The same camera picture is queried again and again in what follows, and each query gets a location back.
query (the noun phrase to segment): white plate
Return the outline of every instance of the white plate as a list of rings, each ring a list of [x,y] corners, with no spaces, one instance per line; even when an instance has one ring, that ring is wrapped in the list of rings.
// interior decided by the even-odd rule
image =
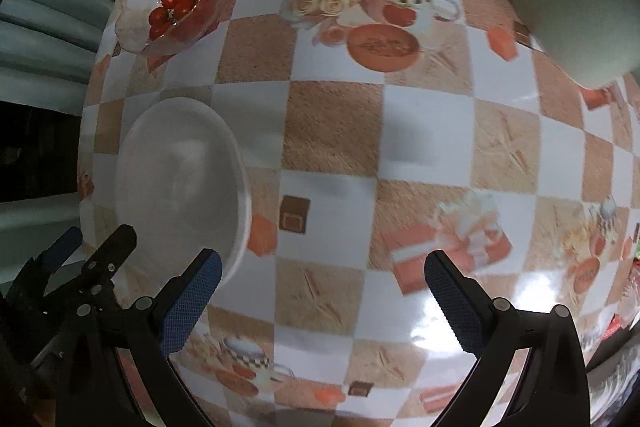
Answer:
[[[222,118],[190,98],[145,111],[120,147],[116,214],[138,234],[127,264],[150,287],[179,275],[202,248],[220,254],[220,286],[228,282],[249,238],[251,191]]]

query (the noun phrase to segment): blue gripper pad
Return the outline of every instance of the blue gripper pad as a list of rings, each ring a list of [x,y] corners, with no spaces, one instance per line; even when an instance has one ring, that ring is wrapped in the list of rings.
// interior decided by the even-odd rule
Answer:
[[[78,227],[71,227],[53,245],[42,252],[37,261],[51,275],[57,272],[81,245],[82,232]]]
[[[424,278],[462,349],[479,357],[492,333],[489,296],[476,280],[463,277],[442,250],[427,256]]]
[[[164,315],[160,350],[165,357],[182,349],[222,278],[222,259],[219,254],[209,249],[202,250],[203,253],[209,254],[206,261]]]

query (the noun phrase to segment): table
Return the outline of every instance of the table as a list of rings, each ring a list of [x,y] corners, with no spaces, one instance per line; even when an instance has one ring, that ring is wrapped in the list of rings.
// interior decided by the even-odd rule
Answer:
[[[120,144],[160,100],[210,104],[252,187],[241,267],[173,358],[216,425],[429,425],[474,362],[424,288],[434,247],[521,309],[566,304],[593,354],[640,222],[630,76],[581,91],[508,0],[229,0],[158,60],[120,49],[117,4],[82,113],[86,253],[117,226]],[[161,283],[127,264],[114,281],[124,305]]]

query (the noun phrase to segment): glass bowl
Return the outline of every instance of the glass bowl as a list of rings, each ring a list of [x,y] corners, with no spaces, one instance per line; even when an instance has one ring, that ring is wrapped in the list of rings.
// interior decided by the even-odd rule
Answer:
[[[149,39],[149,13],[162,6],[160,0],[123,0],[115,31],[121,47],[145,57],[174,55],[188,49],[215,28],[225,0],[197,0],[193,10],[155,40]]]

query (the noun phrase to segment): gift box print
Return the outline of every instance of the gift box print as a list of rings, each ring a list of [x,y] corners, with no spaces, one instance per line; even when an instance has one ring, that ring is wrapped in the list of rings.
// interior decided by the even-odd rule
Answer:
[[[403,295],[427,288],[424,260],[433,250],[444,250],[463,273],[496,263],[511,251],[494,198],[471,191],[456,203],[440,203],[425,222],[383,233],[382,239]]]

